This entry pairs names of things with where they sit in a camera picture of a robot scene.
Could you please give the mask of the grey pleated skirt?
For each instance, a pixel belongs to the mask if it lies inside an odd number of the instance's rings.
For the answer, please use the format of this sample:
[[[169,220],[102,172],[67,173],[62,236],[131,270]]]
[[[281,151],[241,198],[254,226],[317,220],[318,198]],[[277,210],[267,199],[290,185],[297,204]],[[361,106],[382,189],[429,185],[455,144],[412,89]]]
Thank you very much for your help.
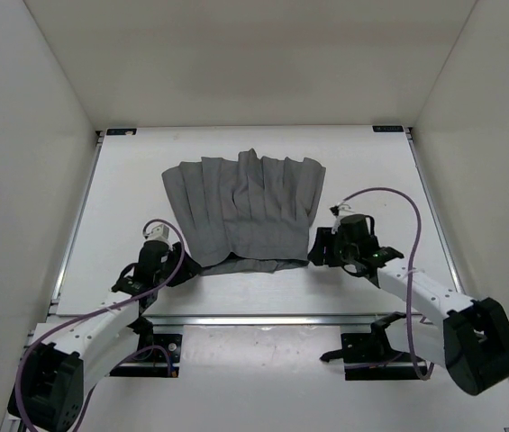
[[[274,273],[308,265],[309,230],[325,167],[311,158],[202,157],[162,174],[171,209],[201,274]]]

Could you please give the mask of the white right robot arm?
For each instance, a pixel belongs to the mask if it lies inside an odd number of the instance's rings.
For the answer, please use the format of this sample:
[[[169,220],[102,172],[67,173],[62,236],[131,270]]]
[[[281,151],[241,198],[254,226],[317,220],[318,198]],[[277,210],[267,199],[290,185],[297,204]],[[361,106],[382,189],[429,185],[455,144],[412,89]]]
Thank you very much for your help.
[[[341,348],[321,356],[324,363],[342,360],[347,380],[414,379],[439,365],[462,391],[476,396],[509,378],[503,306],[454,292],[409,267],[402,252],[379,245],[371,216],[351,214],[334,228],[319,228],[308,258],[411,303],[376,319],[367,333],[342,334]]]

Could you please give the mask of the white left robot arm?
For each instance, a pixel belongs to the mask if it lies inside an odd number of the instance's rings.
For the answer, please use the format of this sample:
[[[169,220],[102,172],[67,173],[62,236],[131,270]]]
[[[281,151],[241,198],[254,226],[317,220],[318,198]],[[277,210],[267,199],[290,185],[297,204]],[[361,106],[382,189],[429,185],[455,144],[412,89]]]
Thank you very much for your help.
[[[177,242],[144,242],[97,310],[46,331],[23,356],[9,414],[36,431],[68,431],[85,416],[95,386],[119,364],[158,350],[144,312],[159,289],[182,284],[201,266]]]

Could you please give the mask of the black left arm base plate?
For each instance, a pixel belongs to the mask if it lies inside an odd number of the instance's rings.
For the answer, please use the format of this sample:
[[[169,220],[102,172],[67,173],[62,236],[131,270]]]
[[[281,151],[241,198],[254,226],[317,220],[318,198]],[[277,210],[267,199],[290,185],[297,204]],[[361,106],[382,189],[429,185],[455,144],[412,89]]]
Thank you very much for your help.
[[[112,377],[178,378],[183,347],[181,328],[163,328],[140,318],[133,326],[138,345],[117,365]]]

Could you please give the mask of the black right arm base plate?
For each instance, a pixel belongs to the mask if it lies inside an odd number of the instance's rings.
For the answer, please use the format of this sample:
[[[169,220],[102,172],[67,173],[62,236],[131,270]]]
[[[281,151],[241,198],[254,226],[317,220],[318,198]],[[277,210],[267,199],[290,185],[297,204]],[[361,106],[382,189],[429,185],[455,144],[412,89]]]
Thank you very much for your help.
[[[394,350],[387,337],[387,329],[395,322],[405,324],[405,319],[406,314],[397,311],[369,324],[344,324],[341,347],[323,353],[320,361],[341,360],[346,381],[418,380],[409,352]]]

